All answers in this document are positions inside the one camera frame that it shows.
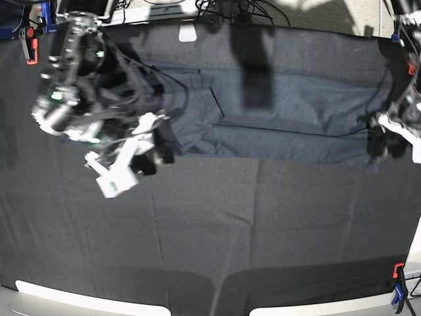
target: black cable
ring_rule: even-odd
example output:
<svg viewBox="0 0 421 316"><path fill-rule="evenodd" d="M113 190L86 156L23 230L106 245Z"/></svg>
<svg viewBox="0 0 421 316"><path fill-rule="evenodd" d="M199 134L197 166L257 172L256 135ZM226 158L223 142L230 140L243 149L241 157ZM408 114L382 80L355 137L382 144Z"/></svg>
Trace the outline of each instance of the black cable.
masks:
<svg viewBox="0 0 421 316"><path fill-rule="evenodd" d="M412 316L416 316L415 310L412 307L412 304L409 302L408 298L405 298L405 302L407 303L407 306L408 306L408 308L410 310L411 315Z"/></svg>
<svg viewBox="0 0 421 316"><path fill-rule="evenodd" d="M168 3L155 3L155 2L150 2L148 0L144 0L144 1L151 5L175 5L177 3L184 2L185 0L177 0L176 2L168 2Z"/></svg>
<svg viewBox="0 0 421 316"><path fill-rule="evenodd" d="M414 288L412 289L412 291L410 291L410 295L413 298L421 298L421 294L414 294L414 291L416 290L416 288L418 287L418 285L420 285L421 282L421 278L418 280L418 282L415 284Z"/></svg>
<svg viewBox="0 0 421 316"><path fill-rule="evenodd" d="M282 14L284 16L284 18L286 19L288 26L291 26L291 21L288 19L288 16L283 12L283 10L279 9L277 6L275 6L273 3L267 1L267 0L254 0L254 1L261 1L264 2L268 5L270 5L271 7L273 7L275 10L277 10L280 14Z"/></svg>
<svg viewBox="0 0 421 316"><path fill-rule="evenodd" d="M208 8L206 8L206 9L203 9L201 6L202 5L204 5L205 3L209 3L211 0L202 0L202 3L201 3L201 6L199 6L198 5L198 2L199 2L200 0L196 0L196 2L195 2L195 6L196 6L196 9L199 11L199 14L200 13L203 13L203 14L205 14L205 13L210 13L210 14L215 14L215 15L217 15L217 16L220 16L220 17L222 17L222 18L226 18L227 20L233 20L233 19L235 19L235 15L233 15L233 16L226 16L226 15L223 15L222 13L219 13L218 11L210 11L210 10L208 10Z"/></svg>
<svg viewBox="0 0 421 316"><path fill-rule="evenodd" d="M246 0L246 2L249 5L253 6L253 12L248 13L250 16L261 16L263 18L268 18L270 20L270 22L272 23L272 25L274 24L274 19L268 14L268 11L266 11L261 5L259 5L258 3L256 3L256 1L250 1L250 0ZM262 12L263 14L259 14L259 13L255 13L255 9L258 9L260 12Z"/></svg>

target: clamp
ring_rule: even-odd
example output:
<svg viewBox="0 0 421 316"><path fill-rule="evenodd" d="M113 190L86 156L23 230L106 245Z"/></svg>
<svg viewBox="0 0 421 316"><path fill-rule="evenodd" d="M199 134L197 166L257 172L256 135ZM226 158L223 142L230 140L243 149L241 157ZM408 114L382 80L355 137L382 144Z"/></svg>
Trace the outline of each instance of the clamp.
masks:
<svg viewBox="0 0 421 316"><path fill-rule="evenodd" d="M405 302L408 305L408 308L412 316L416 316L414 309L412 308L411 303L408 299L408 288L405 281L405 274L403 272L404 263L397 263L393 270L393 278L396 279L395 283L395 297L392 300L392 305L398 303L396 314L400 314L403 310Z"/></svg>
<svg viewBox="0 0 421 316"><path fill-rule="evenodd" d="M38 64L38 39L35 38L34 28L29 26L19 30L19 39L22 43L26 63Z"/></svg>

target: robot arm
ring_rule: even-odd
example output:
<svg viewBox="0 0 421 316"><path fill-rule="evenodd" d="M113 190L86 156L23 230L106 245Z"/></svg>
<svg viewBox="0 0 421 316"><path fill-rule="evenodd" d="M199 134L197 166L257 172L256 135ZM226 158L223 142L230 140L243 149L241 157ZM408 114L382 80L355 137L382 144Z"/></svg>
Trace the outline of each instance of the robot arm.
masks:
<svg viewBox="0 0 421 316"><path fill-rule="evenodd" d="M115 198L138 183L136 173L155 174L157 166L173 162L160 135L169 118L163 111L141 111L141 85L123 54L106 40L98 15L73 11L64 16L32 116L46 133L89 145L86 166L99 174L104 196ZM98 74L116 69L131 95L113 95L98 84Z"/></svg>
<svg viewBox="0 0 421 316"><path fill-rule="evenodd" d="M372 126L401 135L412 144L412 160L421 163L421 93L418 79L421 61L421 0L392 0L402 48L407 52L413 77L389 108L377 113Z"/></svg>

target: cable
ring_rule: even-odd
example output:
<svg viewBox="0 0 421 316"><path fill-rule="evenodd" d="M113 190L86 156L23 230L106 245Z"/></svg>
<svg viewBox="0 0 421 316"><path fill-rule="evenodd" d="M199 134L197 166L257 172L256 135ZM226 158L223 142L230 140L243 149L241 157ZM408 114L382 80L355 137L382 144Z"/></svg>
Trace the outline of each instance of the cable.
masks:
<svg viewBox="0 0 421 316"><path fill-rule="evenodd" d="M261 1L264 2L268 5L270 5L272 8L274 8L275 10L277 10L280 14L282 14L284 16L284 18L286 19L288 26L291 26L291 21L288 19L288 16L283 12L283 10L279 9L277 6L275 6L273 3L267 1L267 0L253 0L253 1Z"/></svg>
<svg viewBox="0 0 421 316"><path fill-rule="evenodd" d="M168 3L155 3L155 2L150 2L148 0L144 0L147 3L150 3L151 5L175 5L177 3L181 3L184 2L185 0L177 0L175 2L168 2Z"/></svg>
<svg viewBox="0 0 421 316"><path fill-rule="evenodd" d="M416 290L416 288L418 287L418 285L420 285L421 282L421 278L418 280L418 282L415 284L414 288L412 289L412 291L410 291L410 295L413 298L421 298L421 294L414 294L414 291Z"/></svg>
<svg viewBox="0 0 421 316"><path fill-rule="evenodd" d="M222 17L222 18L226 18L227 20L233 20L233 19L235 19L235 15L233 15L233 16L226 16L226 15L223 15L222 13L219 13L218 11L210 11L210 10L208 10L208 8L206 8L206 9L203 9L201 6L203 6L205 3L209 3L211 0L202 0L202 3L201 3L201 6L199 6L198 5L198 2L199 2L200 0L196 0L196 2L195 2L195 6L196 6L196 9L199 11L199 14L200 13L203 13L203 14L205 14L205 13L210 13L210 14L215 14L215 15L217 15L217 16L220 16L220 17Z"/></svg>
<svg viewBox="0 0 421 316"><path fill-rule="evenodd" d="M268 14L268 11L266 11L261 5L259 5L258 3L256 3L256 1L252 0L246 0L247 4L252 5L253 6L253 12L248 13L250 16L261 16L263 18L268 18L270 20L270 23L272 23L272 25L274 26L274 19ZM255 13L255 9L258 9L260 12L262 12L263 14L259 14L259 13Z"/></svg>

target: white robot part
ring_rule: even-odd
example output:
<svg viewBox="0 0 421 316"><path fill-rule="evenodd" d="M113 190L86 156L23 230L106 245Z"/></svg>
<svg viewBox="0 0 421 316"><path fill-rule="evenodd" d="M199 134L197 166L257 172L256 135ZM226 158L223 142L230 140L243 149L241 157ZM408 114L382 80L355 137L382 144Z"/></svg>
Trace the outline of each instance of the white robot part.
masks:
<svg viewBox="0 0 421 316"><path fill-rule="evenodd" d="M99 162L100 156L97 153L90 151L85 156L87 164L99 174L97 183L107 199L115 198L139 183L130 164L134 156L143 155L155 148L153 129L162 119L166 119L166 116L153 113L140 116L139 126L133 130L133 136L124 141L115 162L109 169Z"/></svg>
<svg viewBox="0 0 421 316"><path fill-rule="evenodd" d="M409 143L412 144L412 160L414 163L421 163L421 138L414 135L405 125L393 122L389 116L385 113L378 117L378 123L380 126L401 135Z"/></svg>

